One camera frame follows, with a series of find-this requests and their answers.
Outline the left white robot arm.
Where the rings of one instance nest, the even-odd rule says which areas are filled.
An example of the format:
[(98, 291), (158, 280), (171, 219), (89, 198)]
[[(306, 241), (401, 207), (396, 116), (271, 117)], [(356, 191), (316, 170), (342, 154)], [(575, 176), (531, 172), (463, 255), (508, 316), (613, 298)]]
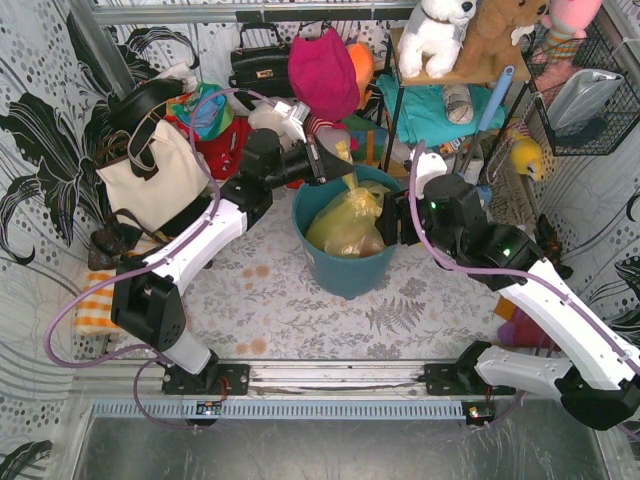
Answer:
[(321, 186), (353, 170), (345, 142), (330, 145), (310, 134), (283, 151), (274, 131), (251, 132), (236, 173), (201, 216), (154, 254), (121, 265), (112, 322), (190, 375), (213, 370), (216, 355), (187, 327), (182, 304), (186, 287), (268, 211), (275, 189), (295, 181)]

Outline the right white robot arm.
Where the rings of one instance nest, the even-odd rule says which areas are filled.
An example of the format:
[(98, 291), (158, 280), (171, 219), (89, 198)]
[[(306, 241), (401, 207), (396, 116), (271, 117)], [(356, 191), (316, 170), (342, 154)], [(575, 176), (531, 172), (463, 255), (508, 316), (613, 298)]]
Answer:
[(561, 350), (558, 358), (543, 358), (475, 341), (455, 363), (462, 383), (553, 399), (595, 430), (638, 413), (638, 348), (571, 291), (528, 235), (489, 221), (475, 186), (456, 174), (415, 180), (385, 195), (376, 226), (387, 244), (421, 242), (442, 268), (513, 303)]

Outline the yellow plastic trash bag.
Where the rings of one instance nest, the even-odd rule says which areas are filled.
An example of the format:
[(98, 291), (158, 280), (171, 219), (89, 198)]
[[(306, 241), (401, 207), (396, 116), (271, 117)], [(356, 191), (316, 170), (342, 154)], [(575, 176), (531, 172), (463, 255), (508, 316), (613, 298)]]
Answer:
[(316, 214), (306, 240), (334, 257), (366, 258), (381, 253), (386, 245), (375, 222), (391, 190), (374, 180), (359, 180), (355, 172), (332, 184), (346, 189)]

